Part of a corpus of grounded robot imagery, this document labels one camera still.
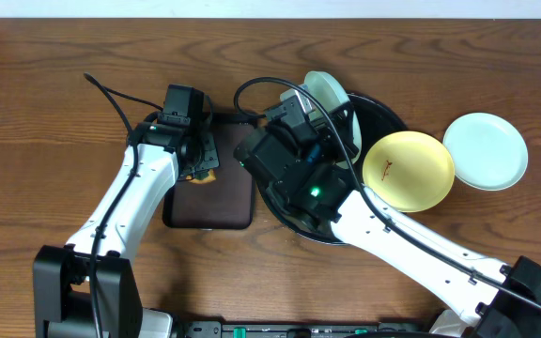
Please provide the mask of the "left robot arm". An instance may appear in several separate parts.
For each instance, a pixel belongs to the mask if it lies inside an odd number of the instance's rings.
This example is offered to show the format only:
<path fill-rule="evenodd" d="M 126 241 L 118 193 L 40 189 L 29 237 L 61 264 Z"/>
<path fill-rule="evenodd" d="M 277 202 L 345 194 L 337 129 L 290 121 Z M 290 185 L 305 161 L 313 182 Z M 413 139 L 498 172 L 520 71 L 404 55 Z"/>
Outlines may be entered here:
<path fill-rule="evenodd" d="M 132 262 L 153 213 L 187 176 L 218 166 L 202 91 L 168 86 L 164 105 L 128 127 L 121 167 L 95 211 L 62 247 L 33 262 L 38 337 L 169 337 L 173 317 L 143 307 Z"/>

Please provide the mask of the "yellow green scrub sponge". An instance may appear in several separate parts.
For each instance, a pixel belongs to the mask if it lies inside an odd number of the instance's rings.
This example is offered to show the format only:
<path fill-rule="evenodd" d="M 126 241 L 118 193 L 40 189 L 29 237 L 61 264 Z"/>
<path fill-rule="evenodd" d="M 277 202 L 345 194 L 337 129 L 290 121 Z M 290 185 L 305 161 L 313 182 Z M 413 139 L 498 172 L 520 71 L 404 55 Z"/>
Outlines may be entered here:
<path fill-rule="evenodd" d="M 209 184 L 216 180 L 216 175 L 213 169 L 207 171 L 202 171 L 196 174 L 189 176 L 189 182 L 192 184 Z"/>

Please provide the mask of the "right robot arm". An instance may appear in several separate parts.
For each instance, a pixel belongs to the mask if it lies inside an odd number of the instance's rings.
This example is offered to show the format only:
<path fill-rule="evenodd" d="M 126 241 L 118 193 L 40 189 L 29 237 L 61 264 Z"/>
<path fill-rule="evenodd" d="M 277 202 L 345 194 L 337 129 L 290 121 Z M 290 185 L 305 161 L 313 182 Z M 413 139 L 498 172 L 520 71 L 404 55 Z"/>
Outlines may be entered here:
<path fill-rule="evenodd" d="M 541 337 L 541 266 L 513 265 L 470 251 L 414 221 L 343 163 L 405 130 L 387 106 L 355 96 L 328 116 L 296 104 L 270 109 L 268 125 L 236 147 L 271 212 L 293 231 L 358 247 L 422 285 L 449 308 L 435 334 Z"/>

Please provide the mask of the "light blue plate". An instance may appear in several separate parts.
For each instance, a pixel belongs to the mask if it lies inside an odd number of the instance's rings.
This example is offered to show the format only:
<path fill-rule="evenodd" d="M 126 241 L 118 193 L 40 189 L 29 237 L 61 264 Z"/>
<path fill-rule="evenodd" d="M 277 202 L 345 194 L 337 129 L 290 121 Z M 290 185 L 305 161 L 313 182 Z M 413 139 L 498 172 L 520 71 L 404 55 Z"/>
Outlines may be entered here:
<path fill-rule="evenodd" d="M 351 103 L 346 90 L 327 72 L 309 71 L 304 78 L 304 84 L 307 86 L 307 91 L 314 96 L 329 113 L 342 104 Z M 355 163 L 361 156 L 362 135 L 358 117 L 355 112 L 352 113 L 352 117 L 353 120 L 349 123 L 353 131 L 351 139 L 353 144 L 358 148 L 354 157 L 351 159 L 352 163 Z"/>
<path fill-rule="evenodd" d="M 453 158 L 456 177 L 478 190 L 494 192 L 514 186 L 529 164 L 521 133 L 493 114 L 457 118 L 446 129 L 442 143 Z"/>

